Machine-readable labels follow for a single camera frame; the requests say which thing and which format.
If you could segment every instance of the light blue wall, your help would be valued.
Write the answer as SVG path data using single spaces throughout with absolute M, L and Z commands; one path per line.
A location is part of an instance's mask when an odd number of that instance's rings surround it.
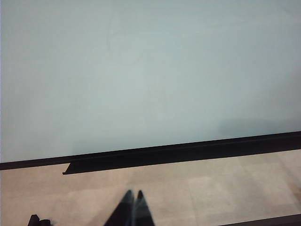
M 1 161 L 301 130 L 301 1 L 2 0 Z

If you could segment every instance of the tiled floor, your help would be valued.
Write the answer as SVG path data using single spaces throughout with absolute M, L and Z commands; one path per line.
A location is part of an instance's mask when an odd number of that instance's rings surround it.
M 301 150 L 62 175 L 67 164 L 1 173 L 1 225 L 31 214 L 101 226 L 142 189 L 156 226 L 217 226 L 301 213 Z

